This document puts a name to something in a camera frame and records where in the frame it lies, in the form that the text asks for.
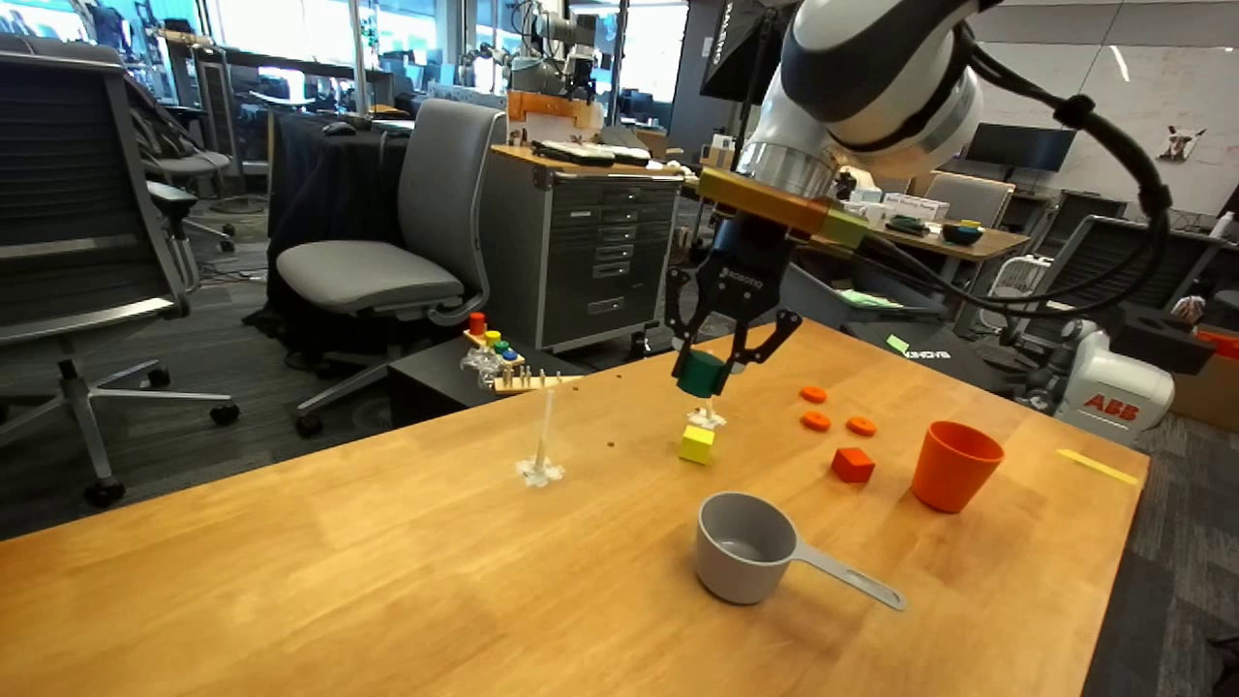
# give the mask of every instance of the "wooden table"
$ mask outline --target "wooden table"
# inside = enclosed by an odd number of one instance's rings
[[[799,427],[829,386],[834,434]],[[1081,693],[1148,457],[802,325],[677,461],[672,360],[504,399],[0,547],[4,693]],[[868,486],[820,472],[877,415]],[[1007,444],[957,517],[908,494],[925,421]],[[709,490],[757,490],[909,613],[793,566],[731,606],[691,573]]]

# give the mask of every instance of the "yellow block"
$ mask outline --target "yellow block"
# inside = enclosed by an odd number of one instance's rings
[[[681,434],[681,461],[713,463],[713,431],[691,421]]]

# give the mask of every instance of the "cardboard box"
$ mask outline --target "cardboard box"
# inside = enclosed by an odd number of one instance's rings
[[[1239,357],[1223,347],[1198,374],[1174,374],[1170,415],[1239,434]]]

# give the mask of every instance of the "red logo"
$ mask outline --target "red logo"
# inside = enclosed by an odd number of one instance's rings
[[[1094,399],[1085,401],[1085,409],[1109,415],[1109,419],[1116,419],[1116,421],[1134,421],[1134,419],[1138,419],[1138,405],[1134,405],[1134,401],[1109,399],[1109,395],[1094,395]]]

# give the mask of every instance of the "filing cabinet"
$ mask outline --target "filing cabinet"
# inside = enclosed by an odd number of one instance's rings
[[[495,147],[485,186],[494,325],[561,352],[658,320],[677,173]]]

